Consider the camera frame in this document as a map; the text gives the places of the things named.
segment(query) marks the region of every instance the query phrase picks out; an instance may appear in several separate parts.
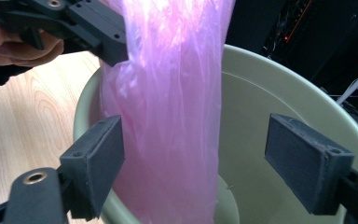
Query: bucket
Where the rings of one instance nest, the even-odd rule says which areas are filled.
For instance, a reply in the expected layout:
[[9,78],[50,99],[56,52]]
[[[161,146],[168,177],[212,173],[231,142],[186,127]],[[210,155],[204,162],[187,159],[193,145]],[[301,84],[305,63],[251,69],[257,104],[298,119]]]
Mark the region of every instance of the bucket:
[[[96,72],[80,96],[75,116],[77,139],[99,119]],[[335,216],[308,214],[293,192],[264,160],[271,113],[299,119],[355,153],[358,124],[305,78],[250,51],[225,46],[222,66],[219,190],[215,223],[342,223]],[[138,223],[111,190],[103,206],[105,223]]]

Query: person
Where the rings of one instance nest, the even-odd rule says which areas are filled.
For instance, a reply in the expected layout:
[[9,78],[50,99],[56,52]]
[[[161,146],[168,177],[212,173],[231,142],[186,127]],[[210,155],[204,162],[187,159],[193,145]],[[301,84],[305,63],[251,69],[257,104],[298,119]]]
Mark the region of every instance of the person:
[[10,77],[51,62],[63,53],[62,40],[43,31],[41,37],[45,49],[37,50],[23,43],[18,35],[0,29],[0,85],[7,83]]

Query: trash can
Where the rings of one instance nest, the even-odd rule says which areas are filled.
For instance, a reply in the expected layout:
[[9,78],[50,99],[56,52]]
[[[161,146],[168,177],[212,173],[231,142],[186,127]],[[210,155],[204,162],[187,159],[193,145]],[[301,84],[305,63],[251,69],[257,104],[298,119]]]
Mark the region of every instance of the trash can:
[[[225,46],[222,66],[219,196],[215,223],[342,223],[336,216],[308,214],[293,192],[264,160],[271,113],[299,119],[355,153],[358,124],[324,92],[293,71],[250,51]],[[77,108],[74,138],[99,119],[96,72]],[[103,207],[105,223],[137,223],[111,191]]]

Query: translucent pink bag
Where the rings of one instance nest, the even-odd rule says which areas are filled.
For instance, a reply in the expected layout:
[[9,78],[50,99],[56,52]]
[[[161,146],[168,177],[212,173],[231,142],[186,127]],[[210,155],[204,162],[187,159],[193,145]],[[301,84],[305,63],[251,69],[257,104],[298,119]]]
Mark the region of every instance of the translucent pink bag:
[[221,60],[233,0],[109,0],[130,59],[105,65],[104,117],[122,117],[119,198],[143,223],[213,223]]

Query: trash bag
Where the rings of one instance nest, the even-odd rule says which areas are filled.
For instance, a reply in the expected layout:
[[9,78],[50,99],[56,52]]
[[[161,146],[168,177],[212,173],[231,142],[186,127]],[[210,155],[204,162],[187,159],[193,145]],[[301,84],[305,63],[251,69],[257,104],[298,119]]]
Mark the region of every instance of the trash bag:
[[109,0],[129,60],[103,66],[103,117],[121,115],[113,186],[143,223],[213,223],[221,61],[233,0]]

